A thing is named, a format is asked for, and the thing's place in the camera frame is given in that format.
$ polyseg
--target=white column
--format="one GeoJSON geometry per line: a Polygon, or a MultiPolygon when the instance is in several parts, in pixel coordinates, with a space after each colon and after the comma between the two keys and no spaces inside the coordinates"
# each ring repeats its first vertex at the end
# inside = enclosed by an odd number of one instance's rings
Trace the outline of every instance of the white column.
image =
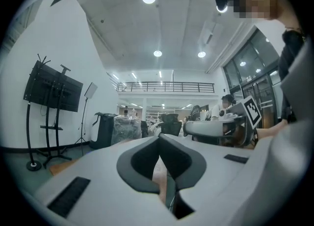
{"type": "Polygon", "coordinates": [[[142,121],[146,121],[147,98],[143,98],[142,121]]]}

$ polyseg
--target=monitor screen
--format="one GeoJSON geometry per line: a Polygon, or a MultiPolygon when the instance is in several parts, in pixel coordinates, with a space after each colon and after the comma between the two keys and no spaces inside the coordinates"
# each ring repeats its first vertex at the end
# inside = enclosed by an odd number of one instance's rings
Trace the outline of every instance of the monitor screen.
{"type": "Polygon", "coordinates": [[[79,108],[79,99],[83,87],[83,83],[80,83],[66,75],[62,75],[60,72],[52,69],[47,65],[43,65],[40,61],[37,61],[33,70],[29,76],[24,99],[47,106],[49,92],[55,82],[52,90],[52,97],[49,101],[49,107],[57,108],[58,95],[60,93],[60,87],[63,85],[63,96],[60,104],[60,109],[77,112],[79,108]]]}

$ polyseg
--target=railing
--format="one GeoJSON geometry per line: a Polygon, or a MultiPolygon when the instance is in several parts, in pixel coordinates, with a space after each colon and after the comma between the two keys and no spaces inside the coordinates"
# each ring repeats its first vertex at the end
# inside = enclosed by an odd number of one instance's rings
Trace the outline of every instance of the railing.
{"type": "Polygon", "coordinates": [[[213,83],[149,81],[119,83],[117,92],[214,93],[215,90],[213,83]]]}
{"type": "Polygon", "coordinates": [[[109,79],[111,81],[111,84],[112,84],[114,90],[116,90],[118,92],[119,82],[116,79],[114,79],[110,74],[108,74],[108,76],[109,76],[109,79]]]}

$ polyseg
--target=window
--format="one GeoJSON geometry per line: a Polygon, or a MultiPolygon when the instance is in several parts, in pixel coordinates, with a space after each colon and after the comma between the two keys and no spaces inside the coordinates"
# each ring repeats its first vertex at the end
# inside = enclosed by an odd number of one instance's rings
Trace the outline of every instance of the window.
{"type": "Polygon", "coordinates": [[[264,63],[264,66],[267,67],[279,58],[278,53],[272,44],[266,41],[266,37],[262,32],[256,32],[251,38],[251,43],[264,63]]]}
{"type": "Polygon", "coordinates": [[[270,72],[269,76],[271,78],[271,81],[272,81],[273,85],[276,85],[277,83],[280,82],[280,77],[279,77],[278,70],[274,70],[274,71],[270,72]]]}
{"type": "Polygon", "coordinates": [[[234,92],[232,95],[233,95],[234,99],[236,100],[236,102],[243,99],[243,95],[242,95],[241,90],[234,92]]]}
{"type": "Polygon", "coordinates": [[[238,76],[237,76],[237,71],[236,71],[236,68],[235,68],[235,65],[233,63],[233,61],[231,61],[226,67],[226,74],[227,74],[227,77],[229,79],[229,82],[230,82],[230,88],[233,88],[234,86],[237,86],[240,84],[239,82],[239,79],[238,79],[238,76]]]}
{"type": "Polygon", "coordinates": [[[247,43],[241,52],[235,56],[234,61],[242,81],[256,75],[264,67],[250,43],[247,43]]]}

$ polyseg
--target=glass door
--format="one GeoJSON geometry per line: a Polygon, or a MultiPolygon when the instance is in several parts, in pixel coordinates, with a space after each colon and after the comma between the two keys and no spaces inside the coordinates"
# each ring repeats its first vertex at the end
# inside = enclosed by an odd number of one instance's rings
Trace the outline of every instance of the glass door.
{"type": "Polygon", "coordinates": [[[272,84],[265,76],[243,87],[245,98],[252,96],[259,107],[262,119],[257,128],[270,128],[276,124],[277,110],[272,84]]]}

